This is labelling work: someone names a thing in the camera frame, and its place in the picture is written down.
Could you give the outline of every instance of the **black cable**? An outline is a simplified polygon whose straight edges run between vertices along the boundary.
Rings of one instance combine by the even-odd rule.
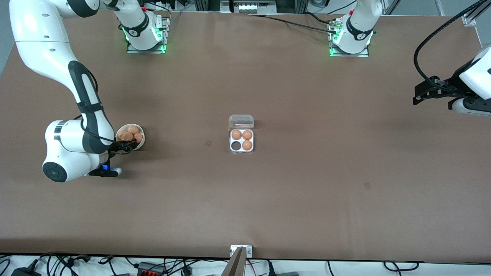
[[[296,26],[300,26],[302,28],[313,29],[313,30],[318,30],[318,31],[323,31],[323,32],[329,32],[329,33],[336,33],[333,30],[327,30],[327,29],[321,29],[321,28],[316,28],[316,27],[312,27],[312,26],[302,25],[302,24],[299,24],[299,23],[287,21],[287,20],[284,20],[284,19],[276,18],[276,17],[268,17],[268,16],[262,16],[262,17],[273,19],[273,20],[278,20],[278,21],[285,22],[285,23],[292,24],[292,25],[296,25]]]
[[[329,261],[327,261],[327,267],[329,268],[329,273],[331,273],[331,276],[334,276],[334,273],[332,273],[331,269],[331,263]]]
[[[5,259],[5,260],[1,261],[0,262],[0,265],[3,264],[4,262],[7,262],[7,266],[0,272],[0,276],[2,276],[5,273],[5,271],[7,270],[8,266],[10,265],[10,259]]]
[[[134,268],[138,268],[138,264],[134,264],[134,263],[132,263],[132,262],[131,262],[131,261],[128,259],[128,257],[124,257],[124,258],[125,258],[125,259],[126,259],[126,261],[127,261],[128,263],[130,263],[130,265],[132,265]]]
[[[94,80],[95,93],[97,94],[99,92],[99,84],[97,83],[97,79],[95,78],[94,74],[92,74],[92,72],[89,69],[87,69],[87,71],[89,71],[90,76]]]
[[[179,268],[178,270],[173,271],[173,272],[171,272],[171,273],[167,274],[167,276],[170,276],[170,275],[172,275],[172,274],[174,274],[174,273],[176,273],[176,272],[178,272],[178,271],[180,271],[180,270],[184,269],[185,267],[188,267],[188,266],[190,266],[190,265],[192,265],[192,264],[195,264],[195,263],[197,263],[197,262],[199,262],[199,260],[194,261],[194,262],[191,262],[191,263],[189,263],[189,264],[187,264],[187,265],[185,265],[185,266],[183,266],[183,267]]]
[[[321,23],[324,23],[324,24],[329,24],[329,21],[322,20],[322,19],[320,19],[319,17],[317,17],[317,15],[315,15],[315,14],[313,14],[313,13],[309,12],[309,11],[304,12],[304,14],[308,14],[308,15],[312,16],[313,18],[315,18],[315,20],[317,20],[317,21],[319,21],[319,22],[321,22]]]
[[[48,262],[46,263],[46,274],[47,274],[48,276],[51,276],[51,273],[50,273],[50,261],[51,261],[51,257],[52,257],[52,256],[53,256],[53,255],[52,255],[52,254],[50,254],[50,257],[48,258]]]
[[[118,276],[118,274],[116,274],[114,268],[112,267],[111,259],[109,259],[109,267],[111,268],[112,274],[114,274],[114,276]]]
[[[57,262],[58,262],[57,264],[55,263],[55,264],[56,264],[56,266],[55,266],[55,270],[53,271],[53,275],[54,275],[54,276],[56,276],[56,271],[58,270],[58,267],[59,267],[59,266],[60,266],[60,264],[61,264],[61,262],[60,262],[59,258],[58,258]]]
[[[338,10],[342,10],[342,9],[344,9],[344,8],[349,7],[349,6],[350,6],[351,4],[353,4],[353,3],[356,3],[356,0],[355,0],[355,1],[353,1],[353,2],[351,2],[351,3],[349,3],[349,4],[347,4],[347,5],[346,5],[346,6],[344,6],[344,7],[340,7],[340,8],[338,8],[338,9],[336,9],[336,10],[334,10],[334,11],[332,11],[332,12],[328,12],[328,13],[326,13],[326,14],[335,13],[335,12],[336,12],[336,11],[338,11]]]
[[[62,276],[62,275],[63,275],[63,270],[65,270],[65,267],[66,267],[66,266],[64,266],[64,267],[62,267],[62,268],[61,268],[61,271],[60,271],[60,276]]]
[[[57,255],[57,254],[54,254],[54,255],[55,255],[57,258],[58,258],[58,260],[60,260],[60,263],[63,265],[63,268],[62,268],[62,269],[61,269],[61,271],[60,271],[60,275],[63,275],[63,270],[65,270],[65,268],[68,268],[68,269],[70,270],[70,273],[71,273],[71,275],[72,275],[72,276],[73,276],[73,275],[75,275],[75,276],[79,276],[79,275],[78,275],[78,274],[77,274],[75,271],[73,271],[73,269],[72,269],[72,266],[73,266],[73,265],[72,265],[72,266],[71,266],[71,265],[69,265],[69,264],[68,264],[68,263],[67,263],[67,262],[64,260],[64,257],[60,257],[60,256],[59,256],[59,255]]]
[[[440,89],[440,90],[445,91],[445,92],[452,92],[452,91],[454,91],[451,88],[446,88],[446,87],[443,87],[441,85],[436,84],[435,82],[433,82],[432,80],[430,80],[430,78],[428,78],[428,76],[426,76],[425,73],[423,73],[423,70],[421,70],[421,68],[419,67],[419,62],[418,62],[419,52],[421,51],[421,49],[423,48],[423,46],[425,46],[425,44],[428,43],[428,41],[430,41],[430,39],[432,39],[436,34],[438,34],[439,32],[441,32],[448,25],[452,24],[452,22],[454,22],[455,20],[457,20],[458,18],[460,18],[461,16],[463,16],[465,13],[469,12],[470,10],[474,9],[475,7],[481,5],[482,3],[486,2],[486,1],[487,0],[479,0],[479,1],[475,2],[474,4],[472,4],[471,6],[469,6],[468,8],[466,8],[465,10],[461,11],[460,13],[458,13],[456,16],[450,18],[447,22],[445,22],[438,29],[436,29],[434,32],[432,32],[416,48],[416,51],[414,52],[414,58],[413,58],[414,66],[416,67],[416,70],[418,71],[418,73],[426,80],[426,82],[428,82],[429,84],[431,84],[434,88]]]
[[[394,267],[395,267],[396,269],[388,268],[388,267],[387,267],[387,263],[391,263],[391,264],[393,264],[393,265],[394,265]],[[397,272],[397,273],[399,274],[399,276],[402,276],[402,274],[401,274],[401,272],[402,272],[402,271],[413,271],[413,270],[418,269],[418,267],[419,267],[419,263],[416,263],[416,266],[415,266],[415,267],[412,267],[412,268],[403,268],[403,269],[401,269],[401,268],[399,268],[399,267],[397,266],[397,264],[396,264],[394,261],[384,261],[384,262],[383,262],[383,267],[384,267],[385,269],[389,270],[389,271],[392,271],[392,272]]]
[[[270,260],[266,260],[268,262],[268,266],[270,267],[269,276],[276,276],[276,272],[274,272],[273,263]]]
[[[154,6],[159,7],[159,8],[162,8],[162,9],[164,9],[166,11],[170,11],[168,8],[159,6],[159,5],[155,4],[155,3],[152,3],[152,2],[146,2],[146,3],[151,4],[151,5],[154,5]]]

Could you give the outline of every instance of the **white floor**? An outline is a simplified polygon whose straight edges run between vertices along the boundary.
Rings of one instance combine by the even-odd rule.
[[[2,276],[10,276],[15,268],[27,267],[29,264],[39,256],[10,256],[11,264]],[[77,261],[73,270],[79,276],[113,276],[108,264],[101,265],[97,262],[101,260],[101,257],[91,257],[88,263],[83,261]],[[146,261],[153,264],[163,263],[162,258],[129,258],[133,263]],[[173,259],[167,259],[167,262],[174,261]],[[265,260],[254,260],[254,269],[256,275],[262,275],[269,273],[268,264]],[[117,274],[130,274],[131,276],[137,276],[137,270],[133,268],[124,258],[117,257],[112,261],[112,265]],[[55,263],[53,257],[50,261],[50,268]],[[295,260],[272,260],[274,270],[276,274],[287,272],[298,272],[300,276],[331,276],[327,269],[326,261],[295,261]],[[386,270],[382,262],[342,262],[342,261],[330,261],[332,272],[335,276],[397,276],[396,272],[390,272]],[[414,267],[414,264],[397,263],[401,269]],[[6,262],[0,265],[0,273],[4,269]],[[192,276],[219,276],[223,272],[226,263],[222,261],[206,262],[200,261],[193,265]],[[56,271],[56,276],[59,275],[61,266]],[[43,276],[46,276],[46,264],[39,261],[36,265],[36,272]],[[70,271],[65,269],[63,271],[64,276],[70,276]],[[175,276],[180,275],[180,271],[174,273]],[[474,265],[474,264],[420,264],[419,268],[410,271],[402,272],[402,276],[489,276],[491,275],[491,265]],[[245,268],[245,276],[254,276],[252,269],[249,265]]]

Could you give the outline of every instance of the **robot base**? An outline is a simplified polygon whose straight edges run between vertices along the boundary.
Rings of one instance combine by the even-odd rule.
[[[361,51],[358,54],[349,54],[343,50],[341,50],[337,45],[333,43],[333,40],[338,39],[340,33],[342,32],[342,23],[341,19],[337,18],[335,20],[335,24],[327,25],[328,30],[333,30],[336,32],[336,34],[333,33],[328,33],[327,34],[327,40],[329,41],[329,56],[350,56],[350,57],[369,57],[369,52],[368,52],[368,45],[370,44],[370,40],[368,41],[367,46],[363,51]]]
[[[157,15],[158,23],[157,23],[157,29],[155,29],[155,36],[158,37],[159,39],[162,38],[162,41],[157,43],[154,47],[142,51],[142,50],[137,50],[135,49],[129,42],[128,37],[126,37],[126,41],[128,42],[128,45],[126,47],[126,53],[128,54],[165,54],[165,51],[167,50],[167,38],[169,37],[169,26],[170,26],[170,19],[169,18],[162,18],[161,15]]]

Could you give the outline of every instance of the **cable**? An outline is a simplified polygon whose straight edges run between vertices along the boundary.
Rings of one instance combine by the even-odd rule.
[[[61,262],[60,260],[58,259],[58,263],[56,264],[55,266],[55,270],[53,271],[53,275],[56,276],[56,271],[58,270],[58,267],[60,266]]]
[[[334,276],[334,273],[332,273],[331,263],[329,262],[329,260],[327,261],[327,267],[329,268],[329,273],[331,273],[331,276]]]
[[[273,263],[270,260],[266,260],[268,262],[268,266],[270,267],[269,276],[276,276],[276,272],[274,272]]]
[[[319,17],[317,17],[317,15],[315,15],[315,14],[313,14],[313,13],[309,12],[309,11],[304,12],[304,14],[308,14],[308,15],[312,16],[313,18],[315,18],[315,20],[317,20],[317,21],[319,21],[319,22],[321,22],[321,23],[324,23],[324,24],[329,24],[329,21],[322,20],[322,19],[320,19]]]
[[[421,51],[423,46],[425,46],[425,44],[428,43],[428,41],[430,41],[430,39],[432,39],[436,34],[441,32],[448,25],[452,24],[452,22],[454,22],[455,20],[457,20],[458,18],[463,16],[465,13],[469,12],[470,10],[474,9],[477,6],[480,6],[482,3],[486,2],[486,1],[487,0],[479,0],[479,1],[475,2],[474,4],[472,4],[471,6],[469,6],[468,8],[466,8],[465,10],[458,13],[456,16],[450,18],[447,22],[445,22],[438,29],[436,29],[434,32],[432,32],[427,38],[425,38],[425,40],[423,40],[423,42],[421,42],[421,44],[419,44],[419,46],[416,48],[416,51],[414,52],[414,58],[413,58],[414,66],[416,67],[416,70],[418,71],[418,73],[426,80],[426,82],[431,84],[434,88],[440,89],[440,90],[445,91],[445,92],[453,92],[454,91],[451,88],[446,88],[446,87],[443,87],[441,85],[436,84],[435,82],[431,81],[430,78],[428,78],[428,76],[426,76],[425,73],[423,73],[423,70],[421,70],[421,68],[419,67],[419,62],[418,62],[419,52]]]
[[[112,267],[111,259],[109,259],[109,267],[111,268],[112,274],[114,274],[114,276],[118,276],[118,274],[116,274],[114,271],[114,267]]]
[[[5,271],[7,270],[8,266],[10,265],[10,259],[5,259],[5,260],[1,261],[0,262],[0,265],[3,264],[4,262],[7,262],[7,266],[0,272],[0,276],[2,276],[5,273]]]
[[[124,257],[126,259],[127,262],[130,263],[130,265],[132,265],[134,268],[138,268],[138,264],[134,264],[132,262],[130,262],[130,260],[128,259],[128,257]]]
[[[336,11],[338,11],[338,10],[342,10],[342,9],[344,9],[344,8],[349,7],[349,6],[350,6],[351,4],[353,4],[353,3],[356,3],[356,0],[355,0],[355,1],[353,1],[353,2],[351,2],[351,3],[349,3],[349,4],[347,4],[347,5],[346,5],[346,6],[344,6],[344,7],[340,7],[340,8],[338,8],[338,9],[336,9],[336,10],[334,10],[334,11],[332,11],[332,12],[328,12],[328,13],[326,13],[326,14],[335,13],[335,12],[336,12]]]
[[[252,265],[252,263],[250,262],[249,259],[247,260],[247,262],[249,262],[250,268],[252,269],[252,272],[254,273],[254,276],[257,276],[256,271],[254,270],[254,266]]]
[[[155,4],[155,3],[152,3],[152,2],[145,2],[145,3],[148,3],[148,4],[154,5],[154,6],[156,6],[156,7],[162,8],[162,9],[164,9],[164,10],[166,10],[166,11],[170,11],[168,8],[166,8],[166,7],[162,7],[162,6],[157,5],[157,4]]]
[[[396,269],[388,268],[387,267],[387,263],[393,264]],[[397,272],[399,274],[399,276],[402,276],[401,271],[413,271],[413,270],[416,270],[419,267],[419,263],[416,263],[416,266],[413,267],[413,268],[403,268],[403,269],[400,269],[394,261],[384,261],[383,262],[383,267],[385,269],[389,270],[389,271]]]
[[[172,274],[174,274],[174,273],[176,273],[176,272],[178,272],[178,271],[180,271],[180,270],[184,269],[185,267],[188,267],[188,266],[190,266],[190,265],[192,265],[192,264],[195,264],[195,263],[197,263],[197,262],[199,262],[199,261],[194,261],[194,262],[191,262],[191,263],[189,263],[189,264],[187,264],[187,265],[185,265],[185,266],[183,266],[183,267],[179,268],[178,270],[173,271],[173,272],[171,272],[171,273],[167,274],[167,276],[170,276],[170,275],[172,275]]]
[[[308,29],[313,29],[313,30],[318,30],[318,31],[323,31],[323,32],[329,32],[329,33],[336,33],[333,30],[327,30],[327,29],[321,29],[321,28],[316,28],[316,27],[312,27],[312,26],[302,25],[302,24],[299,24],[299,23],[287,21],[287,20],[280,19],[280,18],[268,17],[268,16],[261,16],[261,17],[269,18],[269,19],[273,19],[273,20],[278,20],[278,21],[285,22],[285,23],[288,23],[288,24],[300,26],[300,27],[303,27],[303,28],[308,28]]]
[[[189,7],[191,7],[191,5],[189,5],[189,4],[188,4],[187,6],[183,7],[183,8],[182,8],[182,9],[179,11],[179,13],[176,15],[176,17],[175,17],[174,19],[172,19],[172,21],[170,22],[170,24],[169,24],[169,28],[170,28],[170,26],[172,26],[172,23],[174,23],[174,21],[176,21],[176,19],[177,19],[177,18],[178,18],[178,17],[181,15],[181,13],[182,13],[182,12],[183,12],[185,9],[187,9],[187,8],[189,8]]]

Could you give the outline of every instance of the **brown egg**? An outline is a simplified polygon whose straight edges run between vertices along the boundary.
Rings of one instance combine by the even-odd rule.
[[[118,137],[119,139],[121,139],[121,135],[123,135],[123,133],[125,133],[125,132],[127,132],[127,131],[122,130],[122,131],[118,132],[118,134],[116,135],[116,137]]]
[[[242,137],[244,137],[246,140],[250,140],[252,138],[252,132],[250,130],[246,130],[244,133],[242,133]]]
[[[242,133],[239,130],[232,131],[232,138],[234,140],[239,140],[242,137]]]
[[[133,139],[136,140],[137,144],[140,144],[141,140],[143,139],[143,135],[141,135],[140,133],[137,133],[137,134],[133,135]]]
[[[245,140],[244,143],[242,143],[242,148],[244,150],[250,150],[252,149],[252,142],[249,140]]]
[[[133,140],[133,134],[131,132],[125,131],[121,135],[121,140],[126,141],[126,142],[132,141]]]
[[[137,134],[140,133],[140,128],[138,128],[137,126],[129,126],[128,131],[132,134]]]

